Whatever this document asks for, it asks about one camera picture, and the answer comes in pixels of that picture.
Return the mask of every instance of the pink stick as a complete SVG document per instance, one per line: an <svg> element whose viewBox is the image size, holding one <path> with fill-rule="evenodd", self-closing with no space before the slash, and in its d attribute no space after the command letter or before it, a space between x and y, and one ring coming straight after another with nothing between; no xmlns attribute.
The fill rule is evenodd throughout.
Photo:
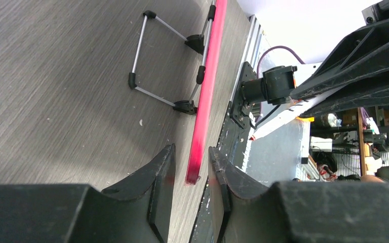
<svg viewBox="0 0 389 243"><path fill-rule="evenodd" d="M217 0L215 17L212 22L208 57L205 64L205 78L202 83L198 113L196 116L196 123L194 124L193 139L191 141L187 174L185 177L185 181L188 184L194 185L198 181L202 158L204 156L226 9L227 0Z"/></svg>

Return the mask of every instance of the red object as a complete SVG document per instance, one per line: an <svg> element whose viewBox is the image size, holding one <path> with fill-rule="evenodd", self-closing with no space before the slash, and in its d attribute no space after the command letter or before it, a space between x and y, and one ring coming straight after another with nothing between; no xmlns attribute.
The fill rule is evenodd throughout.
<svg viewBox="0 0 389 243"><path fill-rule="evenodd" d="M196 123L194 124L193 139L191 141L190 157L188 159L187 174L185 177L187 184L195 185L198 181L202 158L204 156L226 9L227 0L217 0L215 17L212 22L208 57L205 64L205 78L202 83L198 113Z"/></svg>

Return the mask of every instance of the bolt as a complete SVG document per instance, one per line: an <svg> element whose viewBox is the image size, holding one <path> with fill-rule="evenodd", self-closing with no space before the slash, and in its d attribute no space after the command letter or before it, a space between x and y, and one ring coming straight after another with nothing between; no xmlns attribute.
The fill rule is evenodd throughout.
<svg viewBox="0 0 389 243"><path fill-rule="evenodd" d="M367 22L368 24L373 23L373 18L372 18L372 17L367 17L367 18L366 18L366 22Z"/></svg>

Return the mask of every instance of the yellow object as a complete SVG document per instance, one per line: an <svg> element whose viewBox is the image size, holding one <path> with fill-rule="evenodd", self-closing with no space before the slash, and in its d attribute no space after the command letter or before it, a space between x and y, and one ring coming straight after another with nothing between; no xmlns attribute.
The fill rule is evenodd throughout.
<svg viewBox="0 0 389 243"><path fill-rule="evenodd" d="M310 117L310 118L300 118L300 117L296 117L296 119L298 120L301 120L303 122L310 122L310 123L313 123L315 121L314 117Z"/></svg>

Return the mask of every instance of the black corner joint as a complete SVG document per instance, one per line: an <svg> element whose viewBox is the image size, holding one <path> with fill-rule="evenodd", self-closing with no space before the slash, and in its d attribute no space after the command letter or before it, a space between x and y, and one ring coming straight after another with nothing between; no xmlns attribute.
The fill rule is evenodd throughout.
<svg viewBox="0 0 389 243"><path fill-rule="evenodd" d="M192 48L195 52L203 55L204 54L204 35L203 34L194 34L187 37L187 41L184 42L186 46Z"/></svg>
<svg viewBox="0 0 389 243"><path fill-rule="evenodd" d="M185 113L187 115L196 115L198 108L195 107L194 101L181 100L174 103L174 110Z"/></svg>
<svg viewBox="0 0 389 243"><path fill-rule="evenodd" d="M135 83L135 79L136 79L136 74L134 72L129 72L128 84L131 90L137 87Z"/></svg>
<svg viewBox="0 0 389 243"><path fill-rule="evenodd" d="M196 76L196 83L198 85L201 85L203 82L204 82L204 78L205 78L205 66L199 66L199 69L198 69L198 76Z"/></svg>
<svg viewBox="0 0 389 243"><path fill-rule="evenodd" d="M217 8L215 7L215 5L209 6L208 20L212 19L212 21L214 21L215 10L216 10L216 9L217 9Z"/></svg>
<svg viewBox="0 0 389 243"><path fill-rule="evenodd" d="M142 13L143 16L147 16L148 19L155 19L157 14L153 11L147 10L144 13Z"/></svg>

